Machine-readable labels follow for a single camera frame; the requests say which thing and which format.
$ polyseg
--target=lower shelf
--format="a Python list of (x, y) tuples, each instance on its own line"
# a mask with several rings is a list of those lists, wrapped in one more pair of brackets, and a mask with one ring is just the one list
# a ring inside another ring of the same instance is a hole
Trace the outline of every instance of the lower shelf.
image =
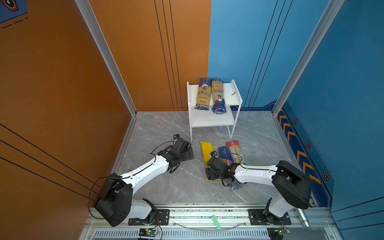
[(208, 111), (197, 110), (189, 108), (191, 114), (191, 126), (192, 127), (213, 127), (213, 126), (227, 126), (235, 123), (231, 108), (226, 106), (226, 114), (215, 114), (211, 109)]

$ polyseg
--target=gray marble floor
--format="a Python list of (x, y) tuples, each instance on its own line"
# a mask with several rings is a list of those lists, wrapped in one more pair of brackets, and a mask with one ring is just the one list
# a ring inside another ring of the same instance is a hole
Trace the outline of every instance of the gray marble floor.
[[(263, 184), (247, 183), (243, 189), (232, 191), (220, 181), (206, 181), (200, 146), (200, 141), (209, 141), (217, 150), (228, 141), (238, 140), (248, 165), (268, 166), (280, 160), (291, 162), (271, 112), (241, 111), (232, 139), (226, 126), (193, 128), (192, 131), (195, 159), (182, 162), (172, 174), (167, 172), (157, 176), (137, 191), (135, 199), (147, 198), (156, 204), (266, 204), (269, 198), (278, 193), (275, 188)], [(188, 112), (138, 112), (118, 174), (152, 159), (149, 153), (159, 144), (172, 140), (174, 134), (190, 140)]]

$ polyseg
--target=orange chevron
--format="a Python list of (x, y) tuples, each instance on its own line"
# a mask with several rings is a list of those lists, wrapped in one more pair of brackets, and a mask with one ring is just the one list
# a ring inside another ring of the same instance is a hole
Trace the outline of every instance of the orange chevron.
[(289, 136), (290, 136), (290, 135), (294, 135), (294, 136), (296, 136), (296, 134), (295, 134), (294, 132), (290, 132), (290, 131), (288, 131), (288, 136), (287, 136), (288, 142), (289, 142)]
[(314, 176), (312, 176), (311, 174), (310, 174), (310, 178), (311, 179), (313, 179), (313, 180), (315, 180), (316, 182), (318, 182), (319, 184), (321, 184), (321, 182), (320, 182), (320, 180), (319, 179), (317, 179), (317, 178), (315, 178)]
[(286, 116), (283, 116), (283, 115), (280, 116), (280, 125), (281, 125), (281, 119), (282, 119), (282, 118), (287, 118), (287, 117), (286, 117)]
[(285, 133), (285, 127), (290, 127), (291, 125), (289, 125), (289, 123), (284, 123), (283, 126), (284, 126), (283, 132)]
[(310, 169), (313, 170), (313, 167), (311, 165), (309, 165), (308, 163), (306, 162), (303, 162), (303, 173), (305, 173), (305, 167), (309, 167)]
[(300, 152), (300, 151), (297, 151), (297, 161), (298, 161), (298, 162), (300, 162), (300, 160), (299, 160), (300, 155), (302, 155), (302, 156), (304, 156), (304, 157), (307, 157), (307, 155), (306, 155), (305, 153)]

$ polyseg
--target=orange wall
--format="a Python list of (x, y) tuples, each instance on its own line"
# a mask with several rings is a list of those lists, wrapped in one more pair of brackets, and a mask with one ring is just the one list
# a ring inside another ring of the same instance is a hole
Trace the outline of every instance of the orange wall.
[[(108, 175), (129, 111), (76, 3), (27, 5), (28, 19), (0, 29), (0, 123), (91, 180)], [(2, 126), (0, 139), (92, 186)], [(89, 190), (9, 145), (0, 142), (0, 157), (78, 194), (0, 159), (0, 238), (77, 239)]]
[(208, 74), (211, 0), (91, 0), (138, 111), (187, 110)]

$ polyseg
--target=upper shelf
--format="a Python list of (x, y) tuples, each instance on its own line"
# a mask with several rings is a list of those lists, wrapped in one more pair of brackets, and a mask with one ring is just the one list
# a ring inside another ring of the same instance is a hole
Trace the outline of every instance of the upper shelf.
[[(199, 85), (189, 85), (187, 82), (187, 91), (188, 91), (188, 107), (194, 108), (196, 106), (197, 92), (199, 90)], [(241, 105), (243, 100), (238, 92), (236, 83), (232, 80), (231, 83), (224, 83), (224, 100), (226, 106), (237, 106)], [(209, 102), (209, 106), (214, 105), (213, 98)]]

